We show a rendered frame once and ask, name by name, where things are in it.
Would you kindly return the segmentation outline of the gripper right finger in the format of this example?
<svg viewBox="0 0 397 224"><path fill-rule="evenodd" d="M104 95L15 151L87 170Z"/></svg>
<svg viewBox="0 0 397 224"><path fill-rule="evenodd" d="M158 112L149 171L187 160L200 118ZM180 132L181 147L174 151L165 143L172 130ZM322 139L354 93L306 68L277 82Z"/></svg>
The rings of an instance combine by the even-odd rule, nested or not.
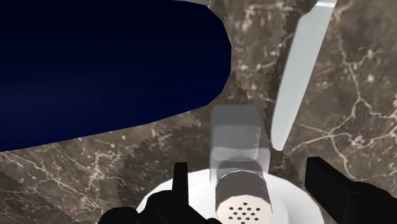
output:
<svg viewBox="0 0 397 224"><path fill-rule="evenodd" d="M305 188L337 224L397 224L397 198L350 180L320 157L307 158Z"/></svg>

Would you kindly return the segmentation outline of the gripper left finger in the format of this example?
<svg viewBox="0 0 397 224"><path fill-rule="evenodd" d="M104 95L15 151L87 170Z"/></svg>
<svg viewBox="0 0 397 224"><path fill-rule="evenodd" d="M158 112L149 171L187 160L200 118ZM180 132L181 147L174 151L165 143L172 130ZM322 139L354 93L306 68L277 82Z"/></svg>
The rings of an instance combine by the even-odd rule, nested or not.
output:
<svg viewBox="0 0 397 224"><path fill-rule="evenodd" d="M152 194L139 213L133 207L115 207L105 212L98 224L222 224L204 218L188 204L188 164L174 165L172 189Z"/></svg>

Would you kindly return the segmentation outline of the white plate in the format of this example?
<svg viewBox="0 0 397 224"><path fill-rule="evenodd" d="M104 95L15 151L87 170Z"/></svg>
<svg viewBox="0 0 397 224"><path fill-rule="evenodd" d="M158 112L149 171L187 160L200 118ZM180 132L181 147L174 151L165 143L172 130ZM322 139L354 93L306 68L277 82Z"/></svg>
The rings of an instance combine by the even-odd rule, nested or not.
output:
<svg viewBox="0 0 397 224"><path fill-rule="evenodd" d="M139 204L140 213L149 196L171 190L172 179L158 185ZM273 215L269 224L324 224L318 205L310 196L285 179L265 173ZM188 204L204 218L216 218L215 191L210 181L210 168L188 172Z"/></svg>

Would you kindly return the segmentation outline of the glass salt shaker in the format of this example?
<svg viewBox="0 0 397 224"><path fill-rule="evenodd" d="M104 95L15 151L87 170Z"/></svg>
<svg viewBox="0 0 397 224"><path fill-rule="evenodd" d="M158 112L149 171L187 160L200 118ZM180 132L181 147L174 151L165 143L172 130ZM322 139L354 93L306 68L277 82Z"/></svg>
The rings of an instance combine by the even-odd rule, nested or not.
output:
<svg viewBox="0 0 397 224"><path fill-rule="evenodd" d="M211 112L210 181L223 224L269 224L273 215L265 181L270 144L256 108L217 105Z"/></svg>

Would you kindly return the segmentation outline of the white knife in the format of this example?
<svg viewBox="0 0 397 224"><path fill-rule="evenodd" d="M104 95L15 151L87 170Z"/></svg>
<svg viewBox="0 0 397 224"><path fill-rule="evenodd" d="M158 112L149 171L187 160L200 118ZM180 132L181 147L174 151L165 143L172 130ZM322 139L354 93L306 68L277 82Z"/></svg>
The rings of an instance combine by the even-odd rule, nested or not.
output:
<svg viewBox="0 0 397 224"><path fill-rule="evenodd" d="M303 15L296 19L293 38L281 67L281 81L270 129L273 149L281 151L305 94L337 0L298 0Z"/></svg>

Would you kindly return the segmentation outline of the dark blue bowl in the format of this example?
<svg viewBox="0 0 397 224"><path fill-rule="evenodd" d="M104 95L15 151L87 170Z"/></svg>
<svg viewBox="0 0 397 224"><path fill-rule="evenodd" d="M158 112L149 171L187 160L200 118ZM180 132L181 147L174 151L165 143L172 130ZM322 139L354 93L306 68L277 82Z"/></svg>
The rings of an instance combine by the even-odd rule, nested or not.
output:
<svg viewBox="0 0 397 224"><path fill-rule="evenodd" d="M177 0L0 0L0 151L144 125L209 104L223 22Z"/></svg>

